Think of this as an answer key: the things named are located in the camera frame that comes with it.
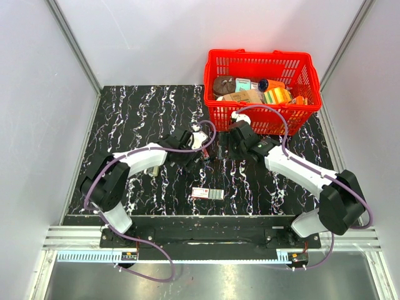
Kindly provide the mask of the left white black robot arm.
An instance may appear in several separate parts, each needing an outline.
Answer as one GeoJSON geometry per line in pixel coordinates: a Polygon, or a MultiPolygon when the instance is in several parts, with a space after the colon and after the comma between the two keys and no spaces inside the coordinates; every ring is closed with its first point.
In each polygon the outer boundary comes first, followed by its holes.
{"type": "Polygon", "coordinates": [[[126,152],[104,152],[94,156],[79,191],[84,196],[84,207],[97,211],[106,224],[115,229],[114,240],[129,247],[136,238],[133,221],[121,199],[126,183],[135,174],[165,164],[179,164],[191,168],[202,156],[201,149],[209,140],[202,131],[176,129],[156,142],[126,152]]]}

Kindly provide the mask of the beige stapler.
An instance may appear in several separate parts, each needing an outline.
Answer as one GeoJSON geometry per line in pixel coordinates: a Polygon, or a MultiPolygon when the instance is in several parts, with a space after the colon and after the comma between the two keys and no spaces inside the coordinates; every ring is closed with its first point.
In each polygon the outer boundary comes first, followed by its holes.
{"type": "Polygon", "coordinates": [[[159,174],[159,166],[149,168],[147,173],[152,177],[157,177],[159,174]]]}

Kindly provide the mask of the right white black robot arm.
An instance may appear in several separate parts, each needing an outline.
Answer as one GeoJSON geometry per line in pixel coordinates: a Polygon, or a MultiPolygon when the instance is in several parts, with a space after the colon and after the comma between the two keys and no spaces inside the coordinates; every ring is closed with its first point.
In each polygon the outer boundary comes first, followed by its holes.
{"type": "Polygon", "coordinates": [[[310,163],[291,153],[277,140],[256,134],[246,121],[229,127],[231,149],[240,159],[262,164],[301,185],[319,200],[318,208],[302,213],[284,232],[287,245],[297,248],[308,236],[329,231],[342,236],[366,210],[354,173],[337,173],[310,163]]]}

